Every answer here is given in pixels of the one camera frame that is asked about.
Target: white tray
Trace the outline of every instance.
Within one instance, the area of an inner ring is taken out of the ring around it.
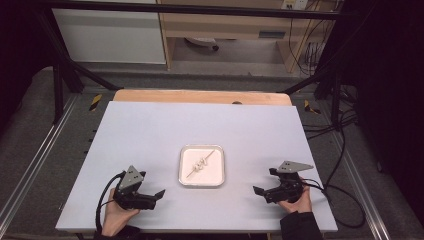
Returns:
[[[187,145],[181,150],[181,184],[191,187],[218,187],[224,180],[224,152],[220,146]]]

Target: human hand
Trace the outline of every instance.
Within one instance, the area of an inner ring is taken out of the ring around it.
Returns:
[[[309,192],[309,186],[304,186],[302,195],[295,203],[289,203],[288,201],[280,201],[278,202],[278,205],[284,208],[288,213],[296,211],[298,211],[299,213],[312,212],[312,203]]]
[[[118,234],[127,225],[128,221],[140,212],[140,209],[122,209],[115,201],[113,194],[115,188],[112,188],[109,193],[109,202],[106,204],[106,214],[103,223],[102,235],[112,237]]]

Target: wooden edge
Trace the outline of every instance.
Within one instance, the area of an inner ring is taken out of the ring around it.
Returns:
[[[193,90],[132,90],[116,92],[113,101],[175,102],[175,103],[241,103],[247,105],[292,106],[290,97],[283,93],[227,92]]]

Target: white wall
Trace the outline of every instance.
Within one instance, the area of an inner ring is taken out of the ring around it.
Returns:
[[[154,0],[106,1],[155,3]],[[67,9],[53,12],[75,61],[165,64],[157,13]]]

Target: white table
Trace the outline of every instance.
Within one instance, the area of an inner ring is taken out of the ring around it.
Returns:
[[[192,189],[178,181],[180,151],[187,144],[223,148],[225,182],[220,187]],[[252,186],[278,186],[268,169],[284,160],[315,166],[295,107],[110,102],[56,228],[94,231],[105,185],[134,165],[147,172],[139,192],[166,192],[155,210],[130,221],[133,226],[162,233],[276,232],[286,213],[266,204]],[[316,168],[300,175],[321,184]],[[311,199],[321,231],[337,231],[325,197],[311,189]]]

